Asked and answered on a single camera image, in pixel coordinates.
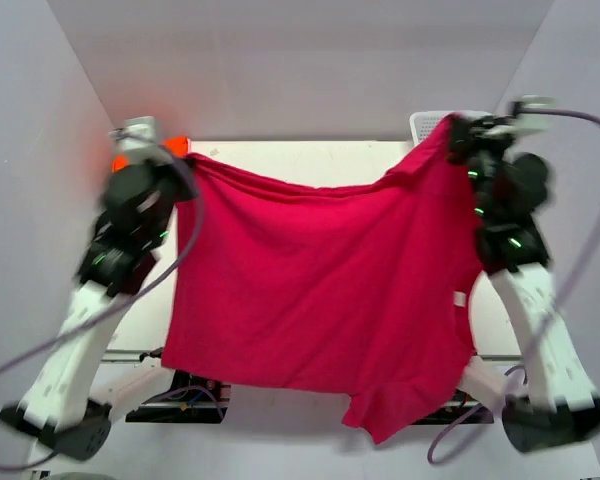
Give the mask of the magenta t shirt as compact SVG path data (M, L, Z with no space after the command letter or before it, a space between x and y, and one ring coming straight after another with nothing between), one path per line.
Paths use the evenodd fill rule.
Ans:
M314 188L191 154L204 203L177 207L165 367L350 399L375 443L449 401L474 355L482 266L452 118L373 183Z

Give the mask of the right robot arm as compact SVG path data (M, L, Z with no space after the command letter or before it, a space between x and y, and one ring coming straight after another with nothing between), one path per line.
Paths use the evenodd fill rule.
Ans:
M558 306L551 258L533 215L549 197L549 164L509 159L521 118L453 116L448 160L465 165L481 224L475 248L522 354L528 392L503 395L502 422L521 453L580 443L600 432L600 393L579 362Z

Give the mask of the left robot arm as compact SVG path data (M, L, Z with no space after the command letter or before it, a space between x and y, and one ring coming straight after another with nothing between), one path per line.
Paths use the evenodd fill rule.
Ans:
M51 456L84 462L128 413L154 398L179 399L189 392L191 374L175 364L163 367L158 351L142 355L117 381L99 389L92 383L121 320L176 271L198 239L200 222L176 259L155 280L147 279L174 206L197 196L191 169L180 159L145 160L112 174L59 335L0 367L6 372L50 353L22 399L1 409L2 425L35 439Z

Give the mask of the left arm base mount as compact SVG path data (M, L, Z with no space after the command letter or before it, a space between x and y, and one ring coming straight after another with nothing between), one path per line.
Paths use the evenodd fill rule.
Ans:
M227 413L230 394L230 384L177 372L166 393L127 414L125 422L219 425Z

